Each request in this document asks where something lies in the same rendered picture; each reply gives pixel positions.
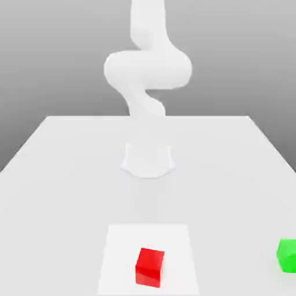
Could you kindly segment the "small red cube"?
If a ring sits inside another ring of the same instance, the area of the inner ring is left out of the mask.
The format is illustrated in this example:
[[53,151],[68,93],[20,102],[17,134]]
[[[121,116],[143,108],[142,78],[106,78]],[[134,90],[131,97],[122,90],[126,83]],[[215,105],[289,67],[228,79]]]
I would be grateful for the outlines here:
[[141,248],[135,265],[136,284],[160,288],[164,251]]

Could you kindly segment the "small green cube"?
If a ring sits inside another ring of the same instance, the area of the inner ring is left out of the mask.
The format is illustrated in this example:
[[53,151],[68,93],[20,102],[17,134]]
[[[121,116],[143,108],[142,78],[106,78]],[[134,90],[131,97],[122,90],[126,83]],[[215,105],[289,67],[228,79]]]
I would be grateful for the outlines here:
[[276,256],[283,272],[296,273],[296,239],[281,239]]

